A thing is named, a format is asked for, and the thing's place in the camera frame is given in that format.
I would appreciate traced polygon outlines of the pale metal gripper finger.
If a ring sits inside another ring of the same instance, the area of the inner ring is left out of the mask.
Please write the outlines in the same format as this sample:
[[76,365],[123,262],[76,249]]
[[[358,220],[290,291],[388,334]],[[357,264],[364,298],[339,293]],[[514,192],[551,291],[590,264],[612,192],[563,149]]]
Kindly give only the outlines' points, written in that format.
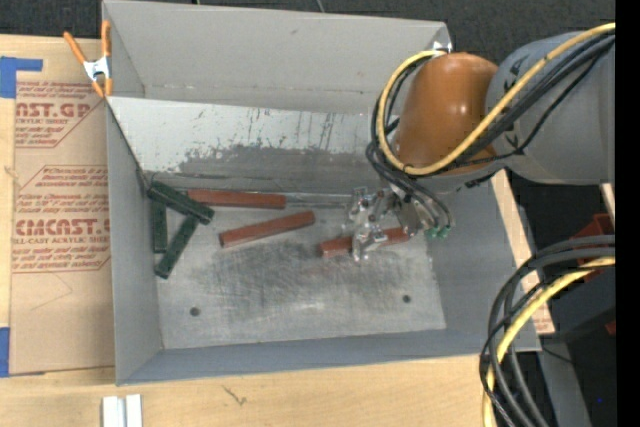
[[389,240],[388,235],[378,224],[358,227],[352,237],[352,256],[356,262],[366,260],[368,253]]
[[352,222],[378,222],[393,206],[393,192],[390,188],[370,192],[366,186],[352,190],[348,218]]

